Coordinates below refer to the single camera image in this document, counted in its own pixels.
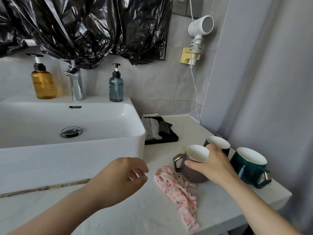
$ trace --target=pink floral cloth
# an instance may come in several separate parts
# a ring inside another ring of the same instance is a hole
[[[170,166],[158,169],[154,174],[154,180],[159,188],[177,205],[178,212],[190,234],[199,228],[196,222],[197,202],[187,187],[196,187],[188,182],[182,175],[177,174]]]

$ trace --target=countertop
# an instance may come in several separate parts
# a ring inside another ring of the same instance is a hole
[[[73,234],[127,234],[127,235],[183,235],[188,234],[176,205],[164,194],[153,180],[154,172],[165,165],[172,166],[172,158],[184,153],[191,144],[202,145],[212,135],[189,116],[167,116],[173,124],[178,142],[146,145],[144,161],[149,167],[148,182],[133,196],[111,208],[103,209],[84,221]],[[29,221],[80,186],[38,191],[0,199],[0,234],[6,234]],[[285,205],[291,193],[273,180],[263,189],[251,187],[274,209]],[[246,223],[232,198],[211,181],[198,184],[193,189],[197,197],[197,221],[201,232],[218,235]]]

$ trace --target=chrome faucet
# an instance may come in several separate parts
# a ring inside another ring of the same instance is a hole
[[[75,60],[71,60],[70,68],[63,72],[65,76],[70,77],[72,99],[75,101],[82,101],[85,99],[83,82],[81,80],[80,68],[76,67]]]

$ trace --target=forearm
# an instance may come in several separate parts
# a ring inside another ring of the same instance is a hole
[[[237,203],[256,235],[300,235],[239,178],[229,180],[223,187]]]
[[[69,235],[97,210],[84,190],[78,189],[8,235]]]

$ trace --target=dark green mug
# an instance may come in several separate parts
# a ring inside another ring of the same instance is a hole
[[[269,170],[265,168],[266,158],[252,149],[237,148],[230,164],[242,181],[257,189],[262,189],[272,181]]]
[[[203,146],[205,147],[210,143],[219,147],[223,151],[223,153],[226,155],[226,157],[228,157],[229,150],[230,150],[230,143],[229,142],[227,142],[225,139],[223,139],[221,137],[217,137],[217,136],[212,135],[212,136],[207,137]]]

